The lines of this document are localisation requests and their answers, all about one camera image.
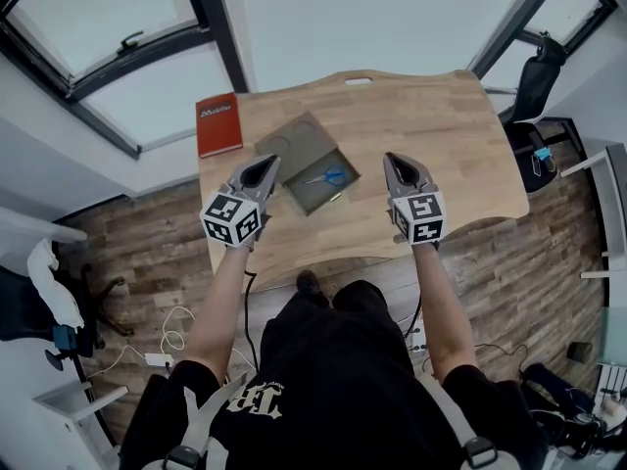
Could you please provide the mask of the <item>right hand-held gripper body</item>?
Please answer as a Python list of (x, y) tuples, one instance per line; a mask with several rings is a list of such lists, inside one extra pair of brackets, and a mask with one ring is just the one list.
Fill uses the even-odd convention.
[(387, 213), (397, 227), (395, 244), (432, 244), (439, 248), (446, 233), (447, 213), (443, 193), (434, 183), (391, 194)]

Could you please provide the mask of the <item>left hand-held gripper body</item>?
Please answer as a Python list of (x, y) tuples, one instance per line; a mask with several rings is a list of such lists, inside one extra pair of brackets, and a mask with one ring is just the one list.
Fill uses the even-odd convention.
[(252, 251), (269, 220), (266, 206), (273, 191), (273, 183), (257, 187), (244, 187), (239, 182), (222, 184), (210, 194), (199, 214), (207, 238), (226, 248), (244, 245)]

